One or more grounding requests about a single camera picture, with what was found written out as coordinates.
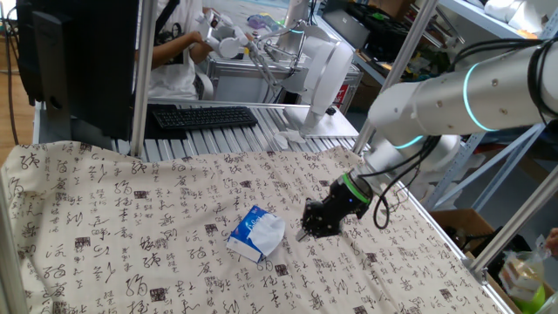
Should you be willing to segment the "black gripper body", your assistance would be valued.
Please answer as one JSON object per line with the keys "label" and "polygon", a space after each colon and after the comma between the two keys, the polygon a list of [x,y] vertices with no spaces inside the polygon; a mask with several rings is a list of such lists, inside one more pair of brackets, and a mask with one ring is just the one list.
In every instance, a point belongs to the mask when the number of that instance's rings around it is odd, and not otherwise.
{"label": "black gripper body", "polygon": [[362,218],[370,203],[370,196],[360,191],[350,177],[339,177],[323,199],[322,222],[325,230],[340,231],[341,221],[347,215]]}

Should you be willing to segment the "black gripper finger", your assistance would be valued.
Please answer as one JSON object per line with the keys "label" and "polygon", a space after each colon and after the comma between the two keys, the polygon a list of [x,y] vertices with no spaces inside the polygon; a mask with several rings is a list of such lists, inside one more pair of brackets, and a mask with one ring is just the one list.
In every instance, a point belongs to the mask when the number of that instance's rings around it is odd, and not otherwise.
{"label": "black gripper finger", "polygon": [[315,238],[337,236],[341,233],[341,222],[339,220],[308,220],[304,222],[304,231]]}
{"label": "black gripper finger", "polygon": [[301,228],[296,233],[296,240],[302,242],[312,236],[315,238],[325,237],[323,229],[323,202],[308,199],[305,203]]}

